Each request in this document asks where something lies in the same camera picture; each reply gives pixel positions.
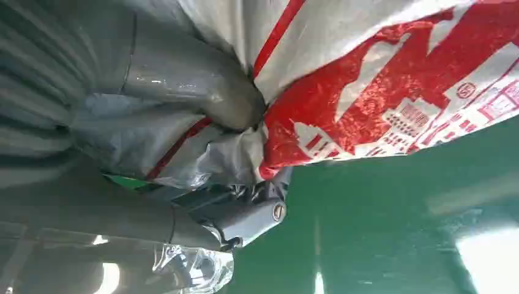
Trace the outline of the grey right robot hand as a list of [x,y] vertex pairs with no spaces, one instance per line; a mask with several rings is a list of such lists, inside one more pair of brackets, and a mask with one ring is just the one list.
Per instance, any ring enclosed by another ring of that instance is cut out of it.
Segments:
[[153,1],[1,2],[1,224],[228,251],[285,216],[263,95]]

